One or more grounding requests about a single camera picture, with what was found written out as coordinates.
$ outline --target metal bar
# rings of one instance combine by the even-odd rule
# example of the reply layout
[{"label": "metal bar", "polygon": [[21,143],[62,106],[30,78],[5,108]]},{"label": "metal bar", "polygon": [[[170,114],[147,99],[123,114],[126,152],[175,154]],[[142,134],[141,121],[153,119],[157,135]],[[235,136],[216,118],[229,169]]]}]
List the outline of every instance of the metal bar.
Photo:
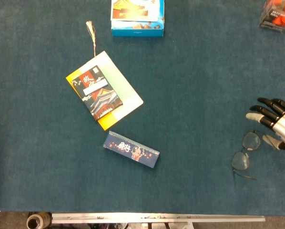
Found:
[{"label": "metal bar", "polygon": [[53,213],[52,223],[264,222],[264,216],[165,213]]}]

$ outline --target book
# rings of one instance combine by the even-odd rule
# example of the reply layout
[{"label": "book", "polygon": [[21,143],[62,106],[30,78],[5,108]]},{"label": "book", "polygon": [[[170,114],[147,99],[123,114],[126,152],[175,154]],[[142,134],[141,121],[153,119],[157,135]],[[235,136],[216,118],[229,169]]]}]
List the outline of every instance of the book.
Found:
[{"label": "book", "polygon": [[113,131],[109,131],[109,134],[103,143],[103,147],[150,168],[154,168],[155,163],[160,155],[160,152],[119,135]]},{"label": "book", "polygon": [[105,51],[101,52],[96,57],[84,64],[82,67],[66,77],[67,81],[70,83],[80,98],[81,96],[79,92],[71,82],[81,76],[83,73],[92,69],[94,66],[98,67],[101,73],[105,76],[106,81],[110,84],[110,86],[114,89],[122,101],[122,105],[98,119],[98,123],[101,125],[101,127],[104,130],[107,130],[123,117],[128,115],[130,112],[135,110],[137,107],[142,105],[143,100],[125,79],[123,74],[119,71],[119,69],[116,67],[116,65],[109,58],[108,54]]},{"label": "book", "polygon": [[97,65],[73,79],[71,84],[95,120],[122,105]]}]

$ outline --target blue box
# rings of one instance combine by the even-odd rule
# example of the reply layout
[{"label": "blue box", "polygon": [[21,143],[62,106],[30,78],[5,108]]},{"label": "blue box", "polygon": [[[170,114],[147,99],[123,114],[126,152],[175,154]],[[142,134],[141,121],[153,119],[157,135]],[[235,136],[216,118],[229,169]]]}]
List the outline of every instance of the blue box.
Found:
[{"label": "blue box", "polygon": [[109,131],[103,143],[103,147],[150,168],[154,168],[160,155],[160,152],[114,133],[113,131]]},{"label": "blue box", "polygon": [[160,0],[158,21],[111,21],[112,35],[117,37],[163,37],[164,0]]}]

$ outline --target glasses temple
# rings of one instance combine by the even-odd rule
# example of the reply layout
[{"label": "glasses temple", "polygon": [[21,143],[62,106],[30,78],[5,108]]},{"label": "glasses temple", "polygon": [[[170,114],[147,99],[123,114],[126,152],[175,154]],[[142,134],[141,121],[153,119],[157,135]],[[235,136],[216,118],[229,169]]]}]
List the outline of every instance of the glasses temple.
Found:
[{"label": "glasses temple", "polygon": [[249,177],[249,176],[245,176],[245,175],[242,175],[242,174],[238,173],[235,168],[233,168],[233,172],[236,173],[238,176],[244,177],[244,178],[246,178],[246,179],[257,180],[257,179],[254,178],[254,177]]}]

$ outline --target eyeglasses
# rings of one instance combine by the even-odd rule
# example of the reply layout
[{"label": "eyeglasses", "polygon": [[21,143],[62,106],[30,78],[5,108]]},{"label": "eyeglasses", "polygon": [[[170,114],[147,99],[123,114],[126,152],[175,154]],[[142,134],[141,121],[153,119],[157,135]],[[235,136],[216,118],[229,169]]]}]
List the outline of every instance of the eyeglasses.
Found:
[{"label": "eyeglasses", "polygon": [[[256,180],[256,178],[242,175],[237,170],[243,171],[243,170],[248,169],[248,167],[249,167],[249,156],[248,156],[247,152],[244,152],[244,151],[245,150],[254,151],[260,146],[261,140],[260,140],[260,137],[257,135],[256,132],[257,131],[254,130],[253,132],[248,132],[245,135],[245,137],[243,138],[243,141],[242,141],[242,145],[243,145],[242,150],[237,152],[232,159],[233,172],[236,173],[238,176],[241,176],[241,177],[244,177],[247,179],[251,179],[251,180]],[[275,148],[272,141],[268,137],[267,137],[267,139]]]}]

